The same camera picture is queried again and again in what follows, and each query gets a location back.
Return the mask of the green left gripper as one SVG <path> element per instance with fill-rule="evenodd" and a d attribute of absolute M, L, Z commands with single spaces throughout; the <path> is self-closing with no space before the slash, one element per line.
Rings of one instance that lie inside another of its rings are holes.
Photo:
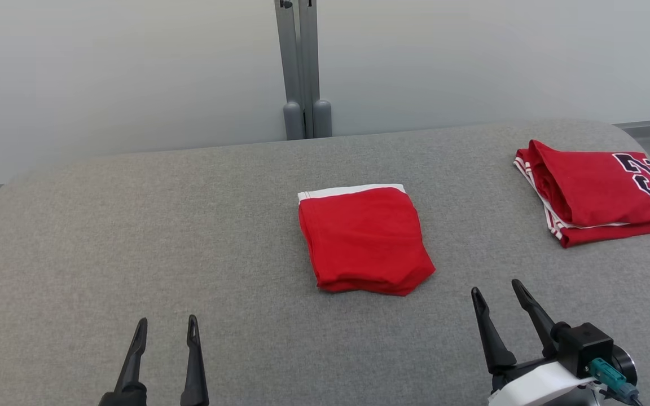
<path fill-rule="evenodd" d="M 147 327 L 147 318 L 139 319 L 115 385 L 115 390 L 123 391 L 105 393 L 98 406 L 147 406 L 147 389 L 139 380 L 141 359 L 146 350 Z M 188 317 L 186 344 L 189 353 L 181 406 L 209 406 L 201 337 L 195 315 Z"/>

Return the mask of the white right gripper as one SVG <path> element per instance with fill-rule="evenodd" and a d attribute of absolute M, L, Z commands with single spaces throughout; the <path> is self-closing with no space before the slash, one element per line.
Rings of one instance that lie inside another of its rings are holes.
<path fill-rule="evenodd" d="M 542 344 L 544 358 L 557 355 L 551 337 L 551 317 L 519 279 L 511 280 L 521 308 L 529 314 Z M 516 358 L 498 334 L 490 308 L 478 287 L 471 290 L 487 370 L 494 374 L 489 406 L 594 406 L 591 377 L 578 378 L 557 361 L 539 361 L 516 367 Z"/>

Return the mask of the red and white t-shirt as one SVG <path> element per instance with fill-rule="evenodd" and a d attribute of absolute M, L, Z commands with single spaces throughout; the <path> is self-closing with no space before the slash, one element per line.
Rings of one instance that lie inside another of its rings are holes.
<path fill-rule="evenodd" d="M 650 234 L 650 160 L 642 152 L 562 151 L 532 139 L 514 165 L 563 248 Z"/>

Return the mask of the red shorts with white stripe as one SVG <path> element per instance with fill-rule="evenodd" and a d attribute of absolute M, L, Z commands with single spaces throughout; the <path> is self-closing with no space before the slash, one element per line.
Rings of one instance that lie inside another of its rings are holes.
<path fill-rule="evenodd" d="M 400 183 L 299 192 L 297 213 L 319 289 L 404 297 L 436 270 Z"/>

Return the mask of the grey fabric sofa seat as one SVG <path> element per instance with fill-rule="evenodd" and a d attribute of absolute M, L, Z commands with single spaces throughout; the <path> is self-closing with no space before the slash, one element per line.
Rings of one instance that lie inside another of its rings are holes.
<path fill-rule="evenodd" d="M 563 249 L 513 165 L 538 139 L 640 150 L 574 119 L 116 155 L 0 188 L 0 406 L 97 406 L 148 319 L 148 406 L 178 406 L 199 319 L 222 406 L 481 406 L 470 290 L 518 360 L 540 343 L 511 287 L 634 358 L 650 406 L 650 235 Z M 436 273 L 407 297 L 317 289 L 297 193 L 402 183 Z"/>

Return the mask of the grey partition pole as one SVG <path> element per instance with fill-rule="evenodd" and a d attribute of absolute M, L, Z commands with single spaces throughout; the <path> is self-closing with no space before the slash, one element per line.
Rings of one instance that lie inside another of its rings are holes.
<path fill-rule="evenodd" d="M 282 113 L 287 140 L 305 139 L 304 95 L 300 83 L 296 33 L 296 2 L 297 0 L 274 0 L 282 75 L 286 90 L 286 103 Z"/>
<path fill-rule="evenodd" d="M 320 95 L 317 0 L 298 0 L 304 80 L 305 129 L 309 138 L 332 136 L 332 105 Z"/>

